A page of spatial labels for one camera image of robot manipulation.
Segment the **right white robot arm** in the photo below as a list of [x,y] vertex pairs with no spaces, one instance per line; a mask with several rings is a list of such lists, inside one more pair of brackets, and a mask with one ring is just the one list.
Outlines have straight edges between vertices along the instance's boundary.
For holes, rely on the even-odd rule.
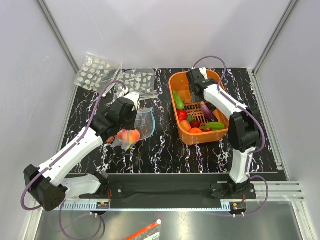
[[253,154],[265,146],[265,133],[258,121],[258,109],[235,100],[222,88],[221,82],[209,78],[206,71],[204,67],[194,68],[186,76],[193,95],[213,104],[229,120],[228,141],[233,148],[229,176],[233,182],[227,185],[227,192],[236,199],[245,192],[243,183],[250,179]]

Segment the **purple eggplant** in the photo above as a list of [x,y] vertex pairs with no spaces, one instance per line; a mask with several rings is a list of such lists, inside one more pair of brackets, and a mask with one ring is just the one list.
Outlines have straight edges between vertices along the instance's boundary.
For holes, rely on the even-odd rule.
[[213,111],[215,111],[217,108],[211,104],[210,102],[200,102],[200,108],[202,110],[202,113],[204,117],[210,121],[210,122],[218,122],[218,118],[214,115]]

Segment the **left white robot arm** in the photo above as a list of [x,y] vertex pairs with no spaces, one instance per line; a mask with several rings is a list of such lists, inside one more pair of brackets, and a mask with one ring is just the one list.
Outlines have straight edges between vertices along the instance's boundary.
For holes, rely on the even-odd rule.
[[86,127],[61,151],[38,167],[30,164],[24,171],[26,189],[45,211],[50,212],[73,197],[103,198],[108,193],[107,177],[91,172],[67,178],[69,172],[93,150],[120,130],[133,127],[140,94],[132,91],[113,102],[105,113],[95,113]]

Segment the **peach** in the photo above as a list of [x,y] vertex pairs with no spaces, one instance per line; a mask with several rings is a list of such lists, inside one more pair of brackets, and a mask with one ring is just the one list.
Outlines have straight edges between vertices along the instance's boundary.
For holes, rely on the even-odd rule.
[[131,145],[141,138],[140,132],[138,130],[126,130],[122,129],[117,133],[117,137],[123,145]]

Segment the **blue zipper clear bag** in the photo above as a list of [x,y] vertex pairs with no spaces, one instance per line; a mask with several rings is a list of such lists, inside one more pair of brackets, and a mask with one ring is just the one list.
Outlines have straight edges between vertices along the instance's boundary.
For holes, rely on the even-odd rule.
[[114,149],[117,147],[121,147],[124,151],[129,150],[133,146],[135,146],[138,142],[144,141],[151,137],[156,128],[156,121],[154,116],[154,109],[150,108],[140,108],[137,112],[134,129],[138,130],[140,133],[140,140],[134,142],[133,144],[122,144],[116,135],[116,139],[110,146]]

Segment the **orange plastic basket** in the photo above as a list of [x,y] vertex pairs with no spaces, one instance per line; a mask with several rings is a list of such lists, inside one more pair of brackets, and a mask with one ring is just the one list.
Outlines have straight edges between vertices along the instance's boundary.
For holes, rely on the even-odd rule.
[[[168,81],[168,85],[179,138],[184,144],[191,146],[196,144],[212,143],[218,142],[224,138],[229,130],[229,119],[220,110],[214,110],[214,116],[217,117],[220,123],[224,124],[225,129],[206,131],[205,126],[209,123],[209,121],[205,118],[205,115],[201,110],[200,103],[192,102],[192,97],[189,89],[189,81],[187,78],[187,73],[185,71],[173,74]],[[177,112],[178,109],[176,108],[176,103],[174,100],[174,92],[176,92],[181,97],[184,104],[184,110],[187,112],[187,114],[195,117],[195,119],[199,121],[199,128],[202,131],[201,133],[190,133],[186,131],[180,124]]]

